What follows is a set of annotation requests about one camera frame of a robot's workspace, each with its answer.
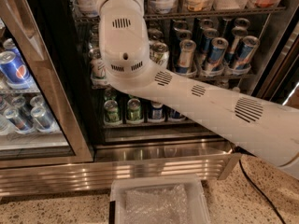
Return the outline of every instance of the speckled floor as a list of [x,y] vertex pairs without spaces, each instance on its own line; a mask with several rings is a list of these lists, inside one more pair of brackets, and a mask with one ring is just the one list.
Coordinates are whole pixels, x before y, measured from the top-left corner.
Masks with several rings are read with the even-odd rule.
[[[264,161],[243,156],[252,180],[277,207],[286,223],[299,223],[299,181]],[[211,223],[281,223],[237,165],[222,181],[203,181]],[[5,197],[0,202],[0,223],[107,224],[109,190],[31,197]]]

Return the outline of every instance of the bubble wrap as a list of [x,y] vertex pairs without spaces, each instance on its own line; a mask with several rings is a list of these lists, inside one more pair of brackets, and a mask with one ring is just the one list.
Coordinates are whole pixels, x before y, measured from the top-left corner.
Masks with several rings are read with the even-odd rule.
[[189,224],[184,185],[126,191],[125,224]]

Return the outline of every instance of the refrigerator door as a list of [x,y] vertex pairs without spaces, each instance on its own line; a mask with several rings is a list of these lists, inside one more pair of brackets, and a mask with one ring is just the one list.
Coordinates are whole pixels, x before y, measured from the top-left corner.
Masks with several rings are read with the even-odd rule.
[[[19,60],[15,58],[12,62],[22,58],[23,69],[28,68],[28,76],[33,78],[24,87],[10,82],[9,74],[1,69],[2,78],[7,79],[8,85],[0,89],[2,104],[14,106],[15,96],[24,97],[29,114],[25,116],[20,107],[14,111],[17,117],[9,116],[14,115],[12,111],[1,113],[1,120],[8,121],[12,131],[0,135],[0,168],[92,161],[93,152],[79,127],[75,105],[66,96],[27,1],[0,0],[0,7],[0,18],[7,29],[1,43],[4,45],[5,40],[11,39],[16,44],[20,51],[20,55],[16,55]],[[16,54],[7,53],[5,46],[1,51],[2,57]],[[37,96],[45,100],[43,107],[48,113],[35,117],[33,104],[29,105],[29,102]],[[49,118],[52,118],[50,127],[45,124]]]

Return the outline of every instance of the refrigerator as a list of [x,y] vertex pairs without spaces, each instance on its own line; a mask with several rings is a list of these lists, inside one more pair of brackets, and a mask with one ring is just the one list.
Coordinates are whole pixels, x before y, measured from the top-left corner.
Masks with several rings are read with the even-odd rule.
[[[148,28],[157,23],[161,27],[170,51],[168,69],[174,21],[184,21],[194,31],[196,21],[203,19],[212,20],[217,29],[223,28],[226,18],[246,19],[249,35],[260,40],[250,70],[213,77],[198,72],[191,78],[214,85],[224,80],[226,89],[282,104],[299,81],[298,1],[229,9],[213,7],[212,1],[210,8],[189,11],[185,0],[175,0],[171,11],[162,14],[152,10],[151,0],[144,0],[144,19]],[[10,39],[20,52],[19,63],[32,78],[28,87],[11,87],[8,80],[8,86],[0,89],[9,107],[14,106],[12,99],[23,97],[30,116],[18,109],[18,118],[32,127],[23,132],[1,114],[10,130],[0,135],[0,196],[106,189],[115,179],[145,176],[196,173],[203,180],[222,180],[245,152],[192,120],[172,119],[175,110],[169,107],[163,107],[162,120],[152,120],[151,101],[113,91],[108,81],[94,78],[91,50],[97,49],[101,38],[100,18],[86,12],[78,0],[0,0],[0,4],[1,54],[7,53],[3,44]],[[119,108],[118,122],[113,124],[105,109],[109,95],[117,97]],[[35,97],[44,101],[55,129],[44,129],[45,119],[40,123],[40,117],[33,117],[30,102]],[[128,116],[132,99],[140,103],[138,122]]]

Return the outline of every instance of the black refrigerator wall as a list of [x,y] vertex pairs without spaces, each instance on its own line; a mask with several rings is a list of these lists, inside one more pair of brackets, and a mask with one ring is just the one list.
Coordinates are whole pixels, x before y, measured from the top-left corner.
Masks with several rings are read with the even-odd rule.
[[88,141],[102,142],[93,106],[90,80],[83,74],[82,44],[78,39],[68,0],[27,0],[48,52],[64,86],[78,123]]

